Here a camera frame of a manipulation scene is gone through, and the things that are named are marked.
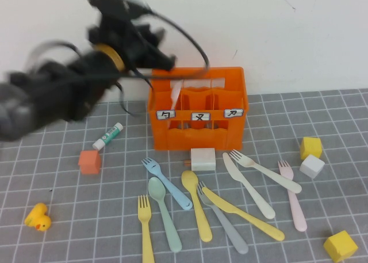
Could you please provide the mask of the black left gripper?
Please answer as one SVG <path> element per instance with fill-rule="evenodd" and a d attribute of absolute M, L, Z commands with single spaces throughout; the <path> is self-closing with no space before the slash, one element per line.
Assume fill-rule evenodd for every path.
<path fill-rule="evenodd" d="M 106 44 L 121 57 L 126 69 L 154 68 L 170 71 L 177 57 L 165 55 L 158 46 L 164 40 L 166 30 L 151 30 L 150 24 L 135 25 L 133 20 L 147 13 L 133 0 L 88 0 L 96 8 L 101 19 L 98 26 L 88 30 L 92 44 Z"/>

